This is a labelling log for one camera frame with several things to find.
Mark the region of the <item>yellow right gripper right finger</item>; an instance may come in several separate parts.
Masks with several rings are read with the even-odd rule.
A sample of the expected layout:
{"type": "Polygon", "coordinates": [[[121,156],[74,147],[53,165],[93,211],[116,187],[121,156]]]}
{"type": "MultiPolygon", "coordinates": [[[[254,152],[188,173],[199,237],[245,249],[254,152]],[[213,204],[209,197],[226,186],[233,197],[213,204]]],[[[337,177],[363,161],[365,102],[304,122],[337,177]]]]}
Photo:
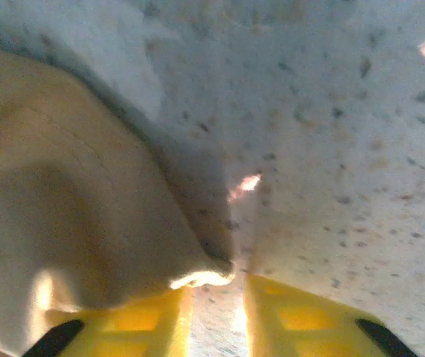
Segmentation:
{"type": "Polygon", "coordinates": [[[419,357],[372,314],[259,275],[244,283],[249,357],[419,357]]]}

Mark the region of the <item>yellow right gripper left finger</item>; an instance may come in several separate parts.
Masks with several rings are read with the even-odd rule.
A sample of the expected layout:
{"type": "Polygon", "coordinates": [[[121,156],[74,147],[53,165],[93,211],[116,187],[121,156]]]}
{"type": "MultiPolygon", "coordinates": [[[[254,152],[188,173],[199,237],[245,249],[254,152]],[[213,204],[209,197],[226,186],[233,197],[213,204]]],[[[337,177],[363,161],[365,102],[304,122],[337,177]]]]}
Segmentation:
{"type": "Polygon", "coordinates": [[[117,309],[47,312],[48,330],[22,357],[188,357],[188,287],[117,309]]]}

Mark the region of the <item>tan t-shirt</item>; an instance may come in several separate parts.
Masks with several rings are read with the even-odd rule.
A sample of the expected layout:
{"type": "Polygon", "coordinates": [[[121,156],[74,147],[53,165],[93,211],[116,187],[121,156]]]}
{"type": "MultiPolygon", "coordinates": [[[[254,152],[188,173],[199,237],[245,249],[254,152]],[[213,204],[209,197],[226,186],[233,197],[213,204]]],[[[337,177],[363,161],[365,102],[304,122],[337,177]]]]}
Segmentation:
{"type": "Polygon", "coordinates": [[[0,51],[0,357],[20,357],[61,315],[233,276],[88,88],[0,51]]]}

